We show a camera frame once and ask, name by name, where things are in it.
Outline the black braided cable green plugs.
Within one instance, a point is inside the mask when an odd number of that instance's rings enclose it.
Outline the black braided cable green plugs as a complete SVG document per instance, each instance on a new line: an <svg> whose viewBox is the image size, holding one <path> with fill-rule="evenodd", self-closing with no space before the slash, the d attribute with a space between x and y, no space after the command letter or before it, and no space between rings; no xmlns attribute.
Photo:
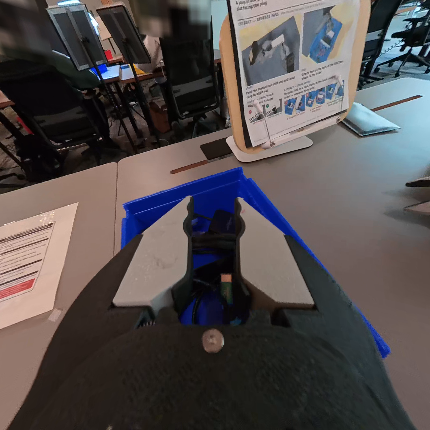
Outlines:
<svg viewBox="0 0 430 430"><path fill-rule="evenodd" d="M248 319L250 294L234 273L233 258L225 257L194 270L185 325L242 325Z"/></svg>

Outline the grey panel on tripod stand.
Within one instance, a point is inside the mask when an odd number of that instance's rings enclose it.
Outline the grey panel on tripod stand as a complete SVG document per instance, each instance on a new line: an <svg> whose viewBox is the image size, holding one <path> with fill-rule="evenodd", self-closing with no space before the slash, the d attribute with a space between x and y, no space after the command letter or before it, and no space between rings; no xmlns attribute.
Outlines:
<svg viewBox="0 0 430 430"><path fill-rule="evenodd" d="M151 57L132 16L123 3L104 5L97 8L97 14L118 46L124 60L130 65L139 106L148 125L150 135L155 138L154 144L160 146L159 133L153 123L147 99L135 68L135 64L150 64Z"/></svg>
<svg viewBox="0 0 430 430"><path fill-rule="evenodd" d="M110 84L105 82L99 70L99 66L107 64L108 60L94 26L89 19L86 5L78 3L75 5L53 6L46 8L46 11L74 67L78 71L87 70L92 67L95 69L101 86L105 89L109 101L119 118L121 127L124 129L134 153L137 153L137 146L133 142L123 121L117 99L111 90Z"/></svg>

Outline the black office chair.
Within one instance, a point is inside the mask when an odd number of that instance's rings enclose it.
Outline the black office chair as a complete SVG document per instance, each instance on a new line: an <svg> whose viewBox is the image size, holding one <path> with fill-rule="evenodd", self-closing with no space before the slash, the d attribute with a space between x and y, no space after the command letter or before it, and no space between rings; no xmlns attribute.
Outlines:
<svg viewBox="0 0 430 430"><path fill-rule="evenodd" d="M1 62L1 91L32 133L15 138L17 155L34 174L56 177L63 169L60 152L88 146L97 165L110 138L107 114L98 98L86 99L53 66L8 60Z"/></svg>
<svg viewBox="0 0 430 430"><path fill-rule="evenodd" d="M217 123L202 120L220 106L218 79L214 64L213 40L159 40L164 61L164 83L160 84L166 103L169 125L176 141L185 139L180 121L192 119L192 135L198 127L207 132L219 129Z"/></svg>

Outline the white sign stand base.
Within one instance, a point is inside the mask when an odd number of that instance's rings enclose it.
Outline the white sign stand base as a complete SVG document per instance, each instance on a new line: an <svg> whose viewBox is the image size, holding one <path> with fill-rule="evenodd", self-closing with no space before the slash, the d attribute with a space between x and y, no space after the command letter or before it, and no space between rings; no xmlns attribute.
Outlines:
<svg viewBox="0 0 430 430"><path fill-rule="evenodd" d="M227 137L226 143L234 154L235 158L241 163L251 163L266 158L276 157L285 153L309 148L313 144L312 140L309 137L303 136L287 143L275 146L273 148L262 149L261 151L257 151L256 153L247 153L238 148L238 146L234 142L233 136Z"/></svg>

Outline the white printed paper sheet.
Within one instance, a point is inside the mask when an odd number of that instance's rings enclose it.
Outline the white printed paper sheet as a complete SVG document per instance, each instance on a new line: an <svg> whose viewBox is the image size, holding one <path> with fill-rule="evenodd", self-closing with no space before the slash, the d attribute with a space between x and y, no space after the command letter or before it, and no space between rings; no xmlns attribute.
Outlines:
<svg viewBox="0 0 430 430"><path fill-rule="evenodd" d="M53 310L78 203L0 228L0 328Z"/></svg>

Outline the blue plastic bin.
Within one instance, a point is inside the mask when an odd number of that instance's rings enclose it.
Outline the blue plastic bin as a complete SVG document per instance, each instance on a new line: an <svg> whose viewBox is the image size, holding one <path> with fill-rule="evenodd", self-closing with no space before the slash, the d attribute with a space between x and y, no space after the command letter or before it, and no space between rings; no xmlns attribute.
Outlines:
<svg viewBox="0 0 430 430"><path fill-rule="evenodd" d="M212 219L212 215L215 216L214 214L218 209L232 214L234 200L237 197L242 197L265 218L273 222L276 227L280 228L283 233L293 237L318 265L327 271L255 181L246 178L241 167L124 203L125 217L121 220L120 249L123 249L137 234L142 233L164 215L168 209L171 209L174 204L188 195L194 198L194 209L200 214L197 216L199 218L197 224L201 225L203 232L209 229L209 221L206 219L204 221L203 216ZM215 296L202 299L202 305L199 305L196 311L197 324L208 325L221 322L221 305L215 304L215 302ZM352 309L360 315L367 325L381 357L386 358L391 353L388 344L353 304Z"/></svg>

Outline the instruction sheet on stand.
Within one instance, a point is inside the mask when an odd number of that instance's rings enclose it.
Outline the instruction sheet on stand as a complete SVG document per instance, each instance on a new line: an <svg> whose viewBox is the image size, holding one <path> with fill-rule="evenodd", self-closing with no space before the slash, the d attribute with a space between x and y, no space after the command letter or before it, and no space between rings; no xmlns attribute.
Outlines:
<svg viewBox="0 0 430 430"><path fill-rule="evenodd" d="M232 136L234 142L238 148L247 153L256 153L262 149L269 149L275 146L287 143L297 138L306 136L310 138L312 133L323 130L327 127L335 125L342 121L348 114L355 98L359 72L361 67L361 60L363 55L363 49L365 45L366 33L368 28L368 22L370 17L370 1L359 1L359 12L357 19L356 35L354 37L353 48L352 48L352 61L350 66L349 78L348 78L348 90L349 90L349 108L342 114L336 115L333 118L326 119L322 123L306 126L299 129L296 132L292 132L283 138L280 143L269 143L259 147L246 147L245 135L243 125L241 122L241 109L239 104L239 93L237 74L235 67L235 56L232 44L232 33L230 30L229 17L225 18L221 30L219 39L219 48L221 53L221 65L224 75L224 86L227 95L228 111L230 115L230 123L232 128Z"/></svg>

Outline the dark green cloth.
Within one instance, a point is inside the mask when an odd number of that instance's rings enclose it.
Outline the dark green cloth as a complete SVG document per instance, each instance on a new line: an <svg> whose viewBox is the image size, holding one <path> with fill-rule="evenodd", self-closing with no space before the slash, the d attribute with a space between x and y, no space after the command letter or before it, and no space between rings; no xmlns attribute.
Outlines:
<svg viewBox="0 0 430 430"><path fill-rule="evenodd" d="M1 77L18 72L30 72L38 66L51 66L75 89L92 90L100 85L100 79L89 69L78 71L69 56L58 51L51 53L30 52L23 49L5 48L1 54Z"/></svg>

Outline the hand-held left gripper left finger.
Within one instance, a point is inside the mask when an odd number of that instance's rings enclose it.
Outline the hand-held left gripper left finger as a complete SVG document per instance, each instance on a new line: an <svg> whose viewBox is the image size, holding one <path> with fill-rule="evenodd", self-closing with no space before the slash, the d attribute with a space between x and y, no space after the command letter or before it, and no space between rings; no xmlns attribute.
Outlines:
<svg viewBox="0 0 430 430"><path fill-rule="evenodd" d="M193 284L193 216L193 197L186 196L141 234L113 305L184 311Z"/></svg>

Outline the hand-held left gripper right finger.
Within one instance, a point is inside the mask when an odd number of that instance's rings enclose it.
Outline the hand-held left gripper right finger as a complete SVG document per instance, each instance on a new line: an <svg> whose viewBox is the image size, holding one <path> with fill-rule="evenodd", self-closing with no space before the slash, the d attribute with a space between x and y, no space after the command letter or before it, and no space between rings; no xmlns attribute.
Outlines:
<svg viewBox="0 0 430 430"><path fill-rule="evenodd" d="M309 288L285 234L244 198L235 199L236 272L251 309L312 309Z"/></svg>

